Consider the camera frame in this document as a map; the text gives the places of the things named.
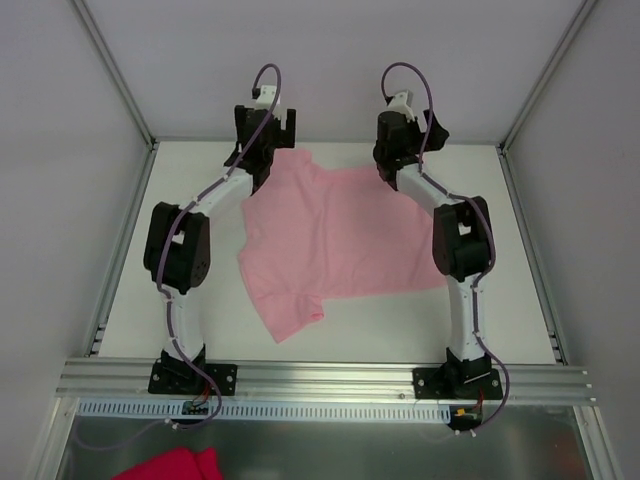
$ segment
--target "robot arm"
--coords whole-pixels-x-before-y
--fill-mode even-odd
[[[433,217],[433,258],[449,287],[452,328],[447,361],[437,372],[431,372],[428,380],[422,380],[421,386],[414,385],[416,397],[476,399],[482,390],[482,395],[487,394],[489,398],[497,372],[492,370],[491,358],[482,347],[482,287],[473,290],[475,281],[490,262],[487,232],[469,199],[449,193],[420,170],[417,154],[424,132],[420,131],[411,110],[411,98],[408,90],[389,98],[387,109],[378,116],[373,156],[380,177]],[[440,150],[448,137],[449,133],[433,116],[427,150]],[[481,197],[472,201],[490,228],[486,202]],[[499,396],[501,392],[494,388],[493,394]]]
[[[429,215],[435,216],[435,212],[443,205],[455,206],[462,202],[452,200],[445,196],[429,184],[418,171],[418,165],[408,165],[400,170],[396,177],[398,191],[411,197],[418,205],[420,205]],[[434,224],[434,234],[441,233]],[[434,249],[442,248],[434,242]],[[460,281],[451,275],[450,268],[447,269],[446,253],[438,254],[434,252],[436,261],[441,273],[446,275],[447,285],[449,287],[449,305],[451,310],[451,340],[449,342],[449,350],[460,360],[476,360],[485,355],[484,350],[478,344],[478,338],[474,335],[473,325],[473,303],[471,285],[480,273],[475,273]],[[482,334],[484,331],[484,312],[482,309],[482,291],[479,292],[478,299],[478,326]]]
[[[237,142],[225,162],[225,166],[229,167],[226,175],[211,186],[206,194],[203,192],[181,205],[161,202],[153,210],[144,266],[151,272],[154,283],[158,280],[167,238],[179,215],[181,220],[169,245],[161,282],[162,290],[170,294],[168,298],[161,294],[161,298],[168,309],[167,321],[173,335],[168,338],[160,358],[154,364],[150,393],[197,394],[202,391],[203,379],[189,363],[200,370],[206,367],[198,287],[209,271],[210,230],[225,211],[251,196],[264,184],[277,148],[295,146],[296,111],[289,109],[283,112],[279,98],[274,104],[277,88],[264,85],[253,89],[252,96],[255,100],[253,107],[238,105],[234,110]],[[249,145],[258,131],[255,141]]]
[[[237,169],[229,178],[214,189],[209,195],[203,198],[190,214],[199,215],[202,222],[202,244],[209,243],[209,232],[213,228],[220,216],[230,208],[240,204],[245,198],[249,198],[253,192],[253,176],[245,170]],[[159,204],[156,209],[161,210],[166,204]],[[185,233],[181,232],[174,237],[176,245],[185,245]],[[171,318],[173,328],[180,350],[189,358],[194,360],[204,349],[204,338],[201,331],[201,299],[198,286],[204,281],[204,277],[209,269],[210,248],[200,249],[202,255],[194,259],[194,281],[191,288],[185,292],[185,288],[180,291],[178,288],[167,286],[173,301],[166,308],[171,308]],[[180,359],[180,355],[175,349],[173,339],[167,339],[164,351],[175,359]]]

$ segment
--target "metal panel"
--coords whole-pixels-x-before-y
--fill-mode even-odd
[[[131,419],[76,421],[78,435],[92,445],[122,442],[145,425]],[[111,478],[178,446],[215,448],[225,478],[589,478],[573,411],[567,407],[508,408],[477,438],[455,436],[444,425],[403,423],[221,420],[188,433],[158,426],[126,449],[95,453],[72,445],[74,478]]]
[[[576,422],[594,480],[622,479],[599,408],[575,407]]]
[[[538,294],[538,300],[540,301],[540,308],[542,309],[542,315],[547,323],[550,336],[552,340],[556,342],[556,347],[560,353],[560,361],[562,363],[569,362],[568,352],[564,346],[564,334],[562,332],[562,326],[558,322],[558,314],[553,302],[552,292],[549,291],[549,282],[543,274],[543,268],[540,263],[540,252],[536,249],[533,239],[531,238],[531,231],[525,212],[522,208],[522,202],[520,201],[520,194],[518,193],[518,187],[515,179],[513,178],[513,172],[511,171],[510,162],[508,159],[508,153],[498,148],[498,157],[500,158],[500,166],[502,167],[502,174],[509,190],[509,196],[511,197],[511,203],[513,205],[513,212],[520,229],[520,237],[522,238],[522,244],[524,245],[525,253],[527,254],[527,260],[529,261],[529,268],[531,269],[531,276],[533,277],[533,283],[536,286],[536,293]]]
[[[510,149],[572,361],[637,477],[640,3],[600,2]]]
[[[65,2],[0,2],[0,477],[82,352],[143,142]]]
[[[379,77],[404,59],[425,70],[454,141],[475,143],[504,138],[580,3],[88,2],[157,136],[232,137],[233,105],[274,61],[301,139],[370,140],[383,105]],[[409,73],[389,80],[424,99]]]
[[[25,478],[45,480],[52,478],[57,467],[62,461],[65,445],[71,432],[74,414],[78,405],[77,398],[58,398],[51,418],[48,419],[43,437],[46,438],[44,451],[37,469]]]

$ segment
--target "red fabric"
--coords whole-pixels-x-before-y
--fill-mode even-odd
[[[116,475],[112,480],[223,480],[213,448],[193,453],[180,447]]]

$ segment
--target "purple cable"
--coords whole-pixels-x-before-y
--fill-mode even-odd
[[[493,415],[487,418],[480,426],[476,428],[476,430],[478,430],[481,427],[484,427],[485,425],[493,421],[493,419],[496,418],[496,416],[504,409],[505,405],[507,404],[507,400],[509,399],[509,393],[511,392],[511,378],[509,376],[509,369],[504,364],[504,362],[502,362],[502,360],[500,360],[491,350],[489,350],[489,347],[487,347],[487,345],[484,343],[484,341],[480,336],[480,325],[479,325],[480,320],[479,320],[479,312],[478,312],[477,290],[478,290],[478,285],[480,284],[480,281],[484,277],[486,277],[489,274],[489,272],[491,272],[491,270],[493,270],[493,267],[496,263],[496,244],[494,242],[493,234],[491,233],[491,228],[489,227],[489,223],[487,222],[487,219],[484,217],[484,214],[480,210],[480,207],[475,202],[475,200],[465,195],[457,195],[454,193],[449,193],[449,191],[444,186],[442,186],[435,179],[433,179],[431,176],[429,176],[427,173],[423,171],[422,156],[424,155],[425,150],[427,148],[427,140],[429,139],[429,132],[431,131],[431,125],[433,123],[433,97],[431,95],[431,87],[429,87],[429,82],[427,82],[427,79],[425,78],[424,74],[416,66],[411,65],[410,63],[407,63],[407,62],[395,62],[389,65],[385,69],[384,73],[382,74],[380,87],[382,90],[382,95],[384,96],[385,100],[387,100],[389,96],[387,95],[387,92],[385,90],[384,81],[387,77],[387,74],[396,67],[408,68],[409,70],[412,70],[416,75],[418,75],[418,77],[422,81],[422,84],[424,85],[424,88],[427,92],[427,97],[429,99],[429,115],[427,118],[427,128],[424,132],[424,138],[422,139],[420,150],[418,151],[418,170],[420,172],[421,177],[424,178],[427,182],[429,182],[430,185],[432,185],[434,188],[436,188],[440,193],[442,193],[446,197],[452,198],[454,200],[461,200],[464,202],[468,202],[469,205],[471,205],[471,208],[473,208],[473,210],[475,211],[478,218],[480,219],[480,223],[482,223],[482,228],[484,229],[487,235],[487,239],[489,240],[489,265],[487,266],[486,270],[482,272],[480,275],[478,275],[474,280],[474,282],[471,284],[471,290],[473,292],[472,293],[473,330],[474,330],[473,333],[476,336],[476,339],[478,341],[478,345],[480,345],[480,348],[482,348],[482,350],[484,350],[484,352],[487,355],[489,355],[489,357],[500,367],[500,369],[504,373],[504,396],[502,397],[502,401],[500,402],[500,405],[498,405],[498,408],[496,409],[496,411],[493,412]]]
[[[195,207],[197,205],[197,203],[199,203],[203,198],[205,198],[213,190],[215,190],[217,187],[219,187],[220,185],[222,185],[226,181],[226,179],[233,173],[233,171],[236,169],[236,167],[238,166],[240,161],[243,159],[245,152],[249,150],[251,145],[253,145],[253,143],[256,141],[256,139],[258,138],[258,136],[260,135],[260,133],[262,132],[264,127],[269,122],[269,120],[271,118],[271,115],[273,114],[273,111],[275,110],[276,105],[278,104],[278,99],[280,98],[280,89],[282,87],[282,74],[280,73],[280,68],[278,68],[278,66],[276,64],[274,64],[274,63],[268,63],[268,64],[264,65],[260,69],[258,74],[256,75],[256,79],[253,82],[253,88],[255,88],[258,85],[258,83],[260,82],[260,79],[262,78],[262,75],[264,74],[264,72],[267,71],[270,68],[272,68],[276,73],[276,94],[275,94],[275,98],[274,98],[273,102],[271,103],[271,105],[269,106],[269,109],[267,110],[267,114],[264,116],[264,118],[262,119],[262,121],[258,125],[258,128],[256,128],[255,132],[253,132],[253,135],[249,138],[249,141],[247,142],[246,146],[238,154],[238,156],[234,160],[233,164],[229,167],[229,169],[227,170],[225,175],[222,178],[219,178],[218,180],[216,180],[213,184],[209,185],[207,188],[205,188],[196,197],[197,202],[196,201],[189,202],[189,204],[184,209],[182,209],[182,211],[178,214],[176,219],[171,224],[171,228],[169,228],[169,233],[167,234],[167,240],[165,241],[164,247],[162,249],[162,254],[160,255],[160,262],[158,264],[158,276],[156,278],[156,287],[158,288],[158,291],[160,293],[162,293],[164,295],[165,299],[166,299],[166,304],[167,304],[167,308],[166,308],[167,331],[169,333],[169,338],[172,339],[171,343],[172,343],[173,347],[176,349],[176,352],[178,352],[178,355],[180,356],[182,361],[185,362],[194,372],[196,372],[198,375],[200,375],[202,378],[204,378],[204,380],[214,390],[214,392],[216,394],[216,397],[218,399],[218,405],[217,405],[216,409],[207,418],[203,419],[202,421],[200,421],[198,423],[192,424],[192,425],[174,424],[174,425],[179,425],[177,427],[179,430],[190,430],[192,428],[201,427],[201,426],[206,425],[207,423],[209,423],[211,420],[213,420],[220,413],[220,410],[222,409],[222,394],[220,393],[220,389],[218,388],[218,385],[213,380],[213,378],[211,378],[204,371],[202,371],[200,368],[198,368],[191,361],[191,359],[189,359],[189,357],[187,357],[185,355],[185,353],[180,348],[180,345],[178,344],[178,341],[176,339],[175,330],[173,329],[173,320],[171,318],[171,305],[173,304],[173,297],[171,296],[171,293],[167,289],[162,287],[162,279],[164,277],[164,268],[165,268],[165,264],[167,262],[167,255],[169,254],[169,247],[171,246],[171,242],[173,240],[173,237],[175,236],[176,231],[178,230],[178,225],[180,225],[180,222],[182,221],[184,216],[190,210],[192,210],[193,207]],[[125,440],[123,442],[120,442],[120,443],[117,443],[115,445],[108,445],[108,446],[104,446],[104,447],[95,447],[95,446],[92,446],[92,445],[89,445],[89,444],[85,443],[82,439],[80,439],[80,437],[78,436],[78,432],[77,432],[77,428],[78,428],[79,422],[75,422],[74,427],[73,427],[72,432],[71,432],[71,436],[72,436],[73,440],[81,448],[84,448],[86,450],[92,450],[94,452],[105,452],[105,451],[108,451],[108,450],[116,450],[118,448],[125,447],[125,446],[129,445],[131,442],[133,442],[134,440],[137,440],[140,436],[145,434],[151,428],[153,428],[153,427],[155,427],[157,425],[165,424],[165,423],[167,423],[167,420],[165,420],[165,419],[156,420],[154,422],[151,422],[151,423],[145,425],[139,432],[137,432],[135,435],[133,435],[132,437],[128,438],[127,440]]]

